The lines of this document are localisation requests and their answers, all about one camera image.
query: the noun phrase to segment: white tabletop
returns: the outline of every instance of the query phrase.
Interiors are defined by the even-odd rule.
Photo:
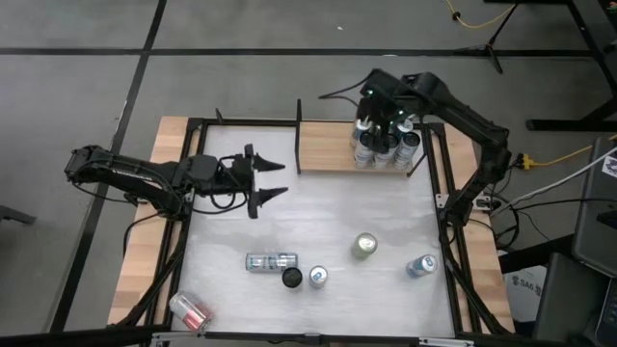
[[[259,173],[258,186],[289,188],[264,204],[257,220],[249,219],[245,207],[217,216],[193,215],[179,289],[212,308],[215,318],[208,330],[452,337],[426,160],[410,178],[391,173],[297,175],[294,139],[291,127],[208,127],[204,153],[221,157],[253,144],[265,159],[286,165]],[[422,152],[420,147],[415,160]],[[195,206],[215,210],[209,199],[197,198]],[[364,261],[350,253],[361,232],[372,233],[379,243]],[[281,274],[247,272],[249,252],[297,253],[305,280],[291,290],[282,284]],[[424,254],[435,255],[440,268],[413,280],[405,265]],[[315,265],[329,272],[321,289],[307,280]],[[173,327],[186,329],[178,320]]]

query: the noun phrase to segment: black lid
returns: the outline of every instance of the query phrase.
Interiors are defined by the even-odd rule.
[[[295,288],[302,283],[302,272],[297,268],[288,268],[282,272],[282,284],[289,288]]]
[[[392,134],[388,134],[388,148],[398,147],[398,139]]]
[[[420,144],[420,137],[415,132],[410,132],[403,136],[403,142],[408,146],[418,146]]]
[[[358,140],[363,146],[368,147],[370,144],[370,133],[368,131],[363,131],[358,137]]]

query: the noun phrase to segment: floor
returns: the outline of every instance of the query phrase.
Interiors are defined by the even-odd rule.
[[[507,9],[481,0],[452,2],[469,23]],[[306,119],[350,120],[354,109],[349,104],[316,96],[380,67],[393,74],[436,73],[457,98],[510,129],[514,153],[526,152],[538,161],[603,135],[524,128],[529,118],[578,119],[607,100],[610,92],[598,66],[581,58],[502,59],[505,73],[498,75],[488,61],[473,58],[219,55],[152,56],[140,62],[138,55],[96,55],[88,49],[72,55],[3,50],[77,47],[122,53],[148,46],[148,33],[156,34],[150,36],[153,48],[453,49],[481,44],[496,28],[463,28],[438,0],[391,0],[387,6],[368,0],[169,0],[156,31],[150,26],[157,4],[0,0],[0,157],[10,163],[0,171],[0,204],[38,217],[31,227],[0,225],[0,334],[48,328],[91,202],[66,183],[63,168],[70,150],[108,147],[116,134],[114,145],[121,145],[122,154],[148,158],[162,116],[212,117],[218,107],[226,118],[285,119],[294,116],[300,97]],[[600,45],[615,39],[598,4],[577,4]],[[496,44],[499,49],[584,47],[566,8],[529,5],[517,9]],[[514,172],[503,195],[514,198],[586,161],[580,155]],[[578,197],[580,190],[578,179],[536,200]],[[111,191],[110,196],[121,194]],[[561,204],[529,213],[554,238],[573,231],[576,212],[575,204]],[[133,213],[124,204],[104,204],[67,329],[105,325],[121,267],[121,235]],[[506,214],[493,222],[496,230],[512,223]],[[514,248],[542,240],[523,219]]]

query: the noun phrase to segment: yellow cable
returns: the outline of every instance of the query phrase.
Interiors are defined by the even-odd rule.
[[[615,139],[617,139],[617,134],[615,134],[615,135],[613,135],[613,136],[608,138],[609,141],[612,141],[612,140],[615,140]],[[576,150],[576,151],[574,151],[574,152],[572,152],[572,153],[570,153],[568,155],[564,155],[561,158],[557,158],[555,160],[551,160],[548,163],[537,163],[537,162],[533,161],[533,159],[529,158],[529,156],[526,156],[526,157],[523,158],[523,167],[526,170],[529,170],[532,167],[536,167],[536,166],[550,166],[550,165],[562,162],[562,161],[564,161],[566,159],[570,159],[573,156],[581,154],[584,151],[589,150],[589,149],[591,149],[591,146],[587,146],[587,147],[581,148],[581,149]]]
[[[455,13],[456,13],[456,10],[454,10],[454,6],[452,6],[452,3],[450,2],[450,0],[445,0],[445,1],[447,2],[447,5],[450,7],[450,10],[452,11],[452,14],[455,14]],[[478,25],[470,25],[470,24],[467,24],[466,22],[464,22],[464,21],[463,21],[463,19],[461,19],[461,17],[460,17],[460,16],[457,16],[457,17],[456,17],[456,20],[458,20],[458,21],[459,21],[459,23],[461,23],[464,27],[466,27],[466,28],[468,28],[468,29],[480,29],[480,28],[483,28],[483,27],[485,27],[485,26],[487,26],[487,25],[489,25],[489,24],[493,24],[493,23],[495,23],[496,21],[500,20],[503,16],[507,15],[510,11],[512,11],[512,9],[514,9],[514,7],[515,7],[515,6],[516,6],[516,5],[512,5],[512,6],[510,6],[510,7],[508,8],[508,10],[504,11],[502,14],[500,14],[500,15],[496,16],[495,18],[493,18],[493,19],[489,20],[489,21],[488,21],[488,22],[486,22],[486,23],[482,23],[482,24],[478,24]]]
[[[568,154],[568,155],[564,155],[564,156],[562,156],[561,158],[557,158],[557,159],[555,159],[555,160],[551,160],[551,161],[549,161],[548,163],[536,163],[536,162],[534,162],[533,160],[529,159],[529,162],[530,162],[529,164],[530,164],[530,166],[549,166],[549,165],[552,165],[552,164],[557,164],[557,163],[559,163],[559,162],[561,162],[561,161],[564,161],[564,160],[566,160],[566,159],[570,159],[570,158],[572,158],[573,156],[575,156],[575,155],[577,155],[577,154],[581,154],[581,153],[583,153],[585,150],[589,150],[589,149],[591,149],[591,146],[587,146],[587,147],[585,147],[585,148],[581,148],[581,149],[579,149],[579,150],[577,150],[577,151],[574,151],[574,152],[572,152],[572,153],[570,153],[570,154]]]

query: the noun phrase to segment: soda can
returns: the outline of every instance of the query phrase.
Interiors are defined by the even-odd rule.
[[[406,270],[407,274],[413,279],[434,274],[437,271],[437,259],[430,254],[423,255],[414,261],[410,261]]]
[[[403,136],[411,133],[412,130],[414,130],[414,124],[411,120],[405,119],[394,127],[394,136],[400,141],[403,139]]]
[[[371,126],[373,126],[373,122],[370,120],[356,120],[354,122],[354,130],[352,130],[351,138],[349,139],[349,145],[351,145],[351,147],[355,147],[360,139],[360,135],[364,131],[368,131]]]
[[[366,259],[377,251],[377,239],[368,232],[356,236],[351,254],[357,259]]]
[[[246,269],[253,273],[281,273],[292,267],[298,267],[295,253],[249,253],[246,257]]]
[[[195,333],[204,333],[212,312],[194,295],[178,291],[170,299],[170,311]]]
[[[388,135],[388,153],[375,153],[375,169],[385,169],[396,153],[398,139],[394,135]]]
[[[358,144],[356,145],[356,150],[354,151],[354,161],[356,162],[356,168],[358,169],[368,168],[373,162],[373,155],[375,152],[368,147],[369,140],[369,133],[364,131],[360,134]]]
[[[414,157],[414,153],[416,153],[419,145],[420,137],[416,133],[405,134],[394,153],[394,168],[406,170],[412,162],[412,157]]]
[[[322,288],[328,279],[328,271],[325,267],[317,265],[308,273],[308,283],[315,289]]]

